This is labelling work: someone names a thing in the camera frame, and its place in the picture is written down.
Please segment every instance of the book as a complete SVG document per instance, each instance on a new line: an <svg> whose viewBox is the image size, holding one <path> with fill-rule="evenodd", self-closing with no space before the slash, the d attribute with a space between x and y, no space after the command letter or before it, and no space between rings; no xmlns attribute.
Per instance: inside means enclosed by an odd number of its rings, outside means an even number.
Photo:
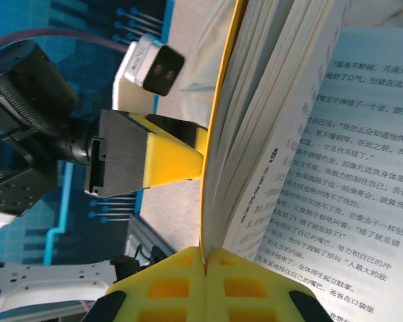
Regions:
<svg viewBox="0 0 403 322"><path fill-rule="evenodd" d="M351 1L237 1L200 245L310 287L333 321L403 321L403 29Z"/></svg>

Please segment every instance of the yellow plastic base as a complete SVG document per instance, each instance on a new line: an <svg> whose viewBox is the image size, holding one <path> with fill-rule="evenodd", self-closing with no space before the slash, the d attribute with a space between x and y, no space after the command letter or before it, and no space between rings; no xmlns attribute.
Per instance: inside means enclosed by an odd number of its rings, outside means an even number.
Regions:
<svg viewBox="0 0 403 322"><path fill-rule="evenodd" d="M126 299L114 322L304 322L289 292L313 293L226 250L207 274L199 248L187 248L112 285Z"/></svg>

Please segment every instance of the white fabric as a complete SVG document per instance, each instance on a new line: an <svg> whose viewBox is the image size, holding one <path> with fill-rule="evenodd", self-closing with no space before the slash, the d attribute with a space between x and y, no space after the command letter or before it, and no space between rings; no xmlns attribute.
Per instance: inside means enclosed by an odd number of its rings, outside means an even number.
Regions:
<svg viewBox="0 0 403 322"><path fill-rule="evenodd" d="M235 0L218 0L179 83L186 119L207 126ZM348 27L403 27L403 0L353 0Z"/></svg>

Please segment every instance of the book page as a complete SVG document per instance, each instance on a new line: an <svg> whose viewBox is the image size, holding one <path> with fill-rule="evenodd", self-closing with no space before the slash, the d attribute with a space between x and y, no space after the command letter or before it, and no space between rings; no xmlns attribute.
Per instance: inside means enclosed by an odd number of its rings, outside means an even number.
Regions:
<svg viewBox="0 0 403 322"><path fill-rule="evenodd" d="M255 262L333 321L403 321L403 29L341 36Z"/></svg>
<svg viewBox="0 0 403 322"><path fill-rule="evenodd" d="M245 184L245 192L237 200L228 227L223 247L243 258L253 260L263 239L332 49L344 24L349 1L329 1L323 8L318 27L312 35L313 41L306 48L306 57L300 63L302 67L296 81L288 89L285 103L282 103L282 111L274 124L262 127L266 129L265 136L269 136L269 141L258 153L256 166L252 166L252 178Z"/></svg>

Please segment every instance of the open book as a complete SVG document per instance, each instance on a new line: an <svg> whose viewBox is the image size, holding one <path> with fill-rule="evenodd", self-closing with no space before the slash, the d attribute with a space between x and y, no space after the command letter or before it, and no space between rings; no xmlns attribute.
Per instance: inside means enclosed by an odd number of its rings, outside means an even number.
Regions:
<svg viewBox="0 0 403 322"><path fill-rule="evenodd" d="M200 244L307 284L333 321L403 321L403 30L343 30L350 5L237 1Z"/></svg>

